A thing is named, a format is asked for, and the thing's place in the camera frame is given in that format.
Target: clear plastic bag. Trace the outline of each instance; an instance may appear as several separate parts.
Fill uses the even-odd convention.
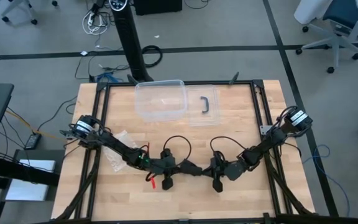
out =
[[[132,147],[132,148],[137,147],[137,144],[128,135],[127,131],[123,131],[119,134],[116,134],[116,135],[114,135],[114,137],[116,139],[120,140],[120,142],[124,143],[128,147]],[[118,153],[111,150],[110,148],[103,146],[102,150],[103,150],[104,155],[106,156],[107,160],[110,162],[112,169],[115,172],[120,171],[122,168],[124,168],[127,165],[127,163],[122,160],[122,157]]]

